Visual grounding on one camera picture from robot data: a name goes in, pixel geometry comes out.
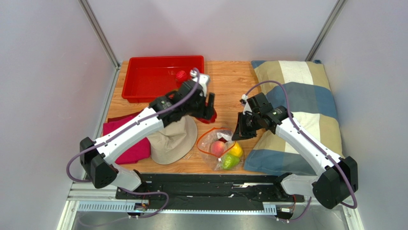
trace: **gray floor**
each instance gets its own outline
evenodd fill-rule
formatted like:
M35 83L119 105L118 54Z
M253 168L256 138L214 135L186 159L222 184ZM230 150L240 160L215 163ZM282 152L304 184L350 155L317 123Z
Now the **gray floor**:
M295 215L302 207L296 206ZM125 217L124 213L88 212L78 213L86 224L102 224ZM274 218L252 215L199 215L199 214L158 214L147 219L126 219L112 225L99 228L88 228L75 224L73 230L347 230L347 223L342 208L333 210L322 206L311 207L302 220L290 224L277 222Z

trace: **red plastic tray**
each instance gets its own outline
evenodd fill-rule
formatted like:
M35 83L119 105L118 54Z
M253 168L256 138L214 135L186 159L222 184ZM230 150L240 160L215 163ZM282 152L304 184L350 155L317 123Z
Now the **red plastic tray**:
M122 97L130 103L152 102L178 89L176 73L196 67L204 73L203 56L133 57L129 60Z

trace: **white wall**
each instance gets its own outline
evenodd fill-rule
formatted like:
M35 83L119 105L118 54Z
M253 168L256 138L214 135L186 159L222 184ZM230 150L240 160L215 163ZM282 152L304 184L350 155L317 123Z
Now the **white wall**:
M304 60L336 0L89 0L120 61Z
M95 133L113 66L78 1L0 9L0 229L51 230L71 186L65 166Z
M351 0L315 59L325 65L344 150L359 164L367 230L406 229L408 2Z

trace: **robotic arm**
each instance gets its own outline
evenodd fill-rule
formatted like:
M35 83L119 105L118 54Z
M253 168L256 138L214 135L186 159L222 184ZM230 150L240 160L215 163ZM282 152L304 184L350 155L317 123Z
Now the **robotic arm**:
M278 196L286 197L287 195L298 194L315 197L324 207L329 209L341 203L350 195L350 192L339 170L329 158L334 159L340 166L352 190L357 191L357 163L353 158L343 159L340 155L330 151L303 129L296 118L292 118L293 115L289 117L285 107L273 108L263 93L251 98L244 95L241 102L245 104L245 107L242 113L238 113L238 123L233 140L253 138L256 136L256 130L261 128L270 130L288 142L312 166L316 173L316 176L299 176L291 173L282 175L277 180L277 183L280 184ZM327 155L322 154L312 142L325 150Z
M129 191L141 185L136 170L128 170L114 163L128 148L146 136L159 131L185 115L210 123L215 121L214 93L207 95L210 77L192 70L192 80L183 82L178 91L172 91L156 98L137 117L127 122L109 135L92 141L85 138L80 142L80 150L94 148L80 156L80 163L90 177L95 188L109 184Z

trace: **wooden tabletop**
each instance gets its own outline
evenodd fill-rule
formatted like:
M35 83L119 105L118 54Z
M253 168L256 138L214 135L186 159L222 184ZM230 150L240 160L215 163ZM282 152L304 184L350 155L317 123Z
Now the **wooden tabletop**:
M129 103L122 98L122 88L125 82L127 66L128 62L124 61L113 93L107 118L132 114L148 106L148 103ZM251 86L258 83L250 62L208 61L205 63L205 74L211 77L208 91L215 93L214 107L217 112L217 119L216 122L212 124L204 124L194 119L198 128L198 137L213 127L229 127L235 130L238 112L242 112L243 110L239 100L242 94L246 93ZM251 95L255 95L260 91L261 89L258 87L252 91ZM239 142L244 149L245 157L258 142L262 133L263 131L259 130L256 138ZM135 164L125 164L122 166L130 170L136 169L141 173L260 174L258 172L245 171L243 168L236 171L213 171L201 159L200 153L195 145L184 158L173 164L159 165L151 158L148 158Z

